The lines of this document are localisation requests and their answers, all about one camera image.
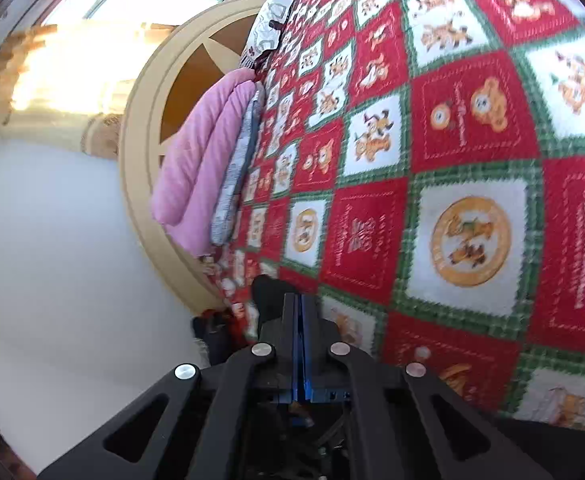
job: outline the bedspread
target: bedspread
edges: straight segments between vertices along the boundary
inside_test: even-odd
[[[317,294],[346,342],[585,429],[585,9],[298,0],[216,281]]]

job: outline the metal bolt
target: metal bolt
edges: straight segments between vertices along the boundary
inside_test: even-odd
[[[411,377],[423,377],[426,375],[426,367],[422,363],[410,363],[406,366],[406,373]]]
[[[177,379],[192,379],[197,373],[197,369],[189,364],[179,365],[175,368],[175,375]]]
[[[265,357],[270,355],[270,352],[272,352],[272,347],[268,343],[257,343],[255,346],[253,346],[252,352],[257,356]]]
[[[346,355],[350,351],[350,345],[348,343],[333,343],[330,345],[330,351],[335,355]]]

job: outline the sunlit curtain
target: sunlit curtain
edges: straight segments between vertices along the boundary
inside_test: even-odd
[[[10,36],[0,49],[0,138],[116,158],[128,94],[173,29],[91,20]]]

